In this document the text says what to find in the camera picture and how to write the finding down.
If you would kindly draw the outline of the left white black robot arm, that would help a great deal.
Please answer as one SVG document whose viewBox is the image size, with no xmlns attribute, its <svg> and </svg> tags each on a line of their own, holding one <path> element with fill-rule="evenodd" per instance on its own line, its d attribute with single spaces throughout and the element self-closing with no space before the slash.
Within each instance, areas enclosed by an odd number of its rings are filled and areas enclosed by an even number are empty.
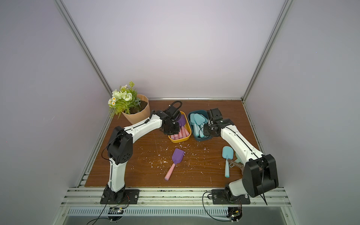
<svg viewBox="0 0 360 225">
<path fill-rule="evenodd" d="M 103 194 L 105 200 L 119 203 L 125 198 L 126 165 L 133 155 L 133 144 L 138 139 L 156 129 L 160 129 L 167 136 L 180 132 L 181 107 L 181 101 L 174 101 L 164 111 L 152 111 L 148 118 L 132 126 L 117 126 L 113 130 L 106 146 L 110 175 Z"/>
</svg>

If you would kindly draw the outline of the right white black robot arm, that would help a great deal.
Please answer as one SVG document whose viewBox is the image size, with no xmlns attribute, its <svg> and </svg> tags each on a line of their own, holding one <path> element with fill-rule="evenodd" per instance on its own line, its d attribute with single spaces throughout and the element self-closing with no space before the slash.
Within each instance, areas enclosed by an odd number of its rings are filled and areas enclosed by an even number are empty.
<svg viewBox="0 0 360 225">
<path fill-rule="evenodd" d="M 230 119 L 224 119 L 219 109 L 207 111 L 208 123 L 205 135 L 223 138 L 234 150 L 237 159 L 244 165 L 242 178 L 229 183 L 226 190 L 230 197 L 249 195 L 256 197 L 278 188 L 278 173 L 275 158 L 264 155 L 237 129 Z"/>
</svg>

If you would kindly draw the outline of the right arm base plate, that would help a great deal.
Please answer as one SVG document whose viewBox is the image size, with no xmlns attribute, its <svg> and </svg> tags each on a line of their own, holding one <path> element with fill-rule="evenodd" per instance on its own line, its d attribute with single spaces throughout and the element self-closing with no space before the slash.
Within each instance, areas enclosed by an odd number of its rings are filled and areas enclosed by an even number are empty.
<svg viewBox="0 0 360 225">
<path fill-rule="evenodd" d="M 224 205 L 224 204 L 250 204 L 250 198 L 247 194 L 241 194 L 239 196 L 234 196 L 228 189 L 212 189 L 211 190 L 211 199 L 215 205 Z"/>
</svg>

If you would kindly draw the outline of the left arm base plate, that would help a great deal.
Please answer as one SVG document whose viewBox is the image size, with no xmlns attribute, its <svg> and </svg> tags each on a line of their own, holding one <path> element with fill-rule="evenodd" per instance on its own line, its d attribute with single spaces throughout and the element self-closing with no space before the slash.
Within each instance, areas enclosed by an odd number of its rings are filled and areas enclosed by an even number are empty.
<svg viewBox="0 0 360 225">
<path fill-rule="evenodd" d="M 113 192 L 110 189 L 105 189 L 100 200 L 100 204 L 130 204 L 135 205 L 139 198 L 139 189 L 122 189 L 118 192 Z"/>
</svg>

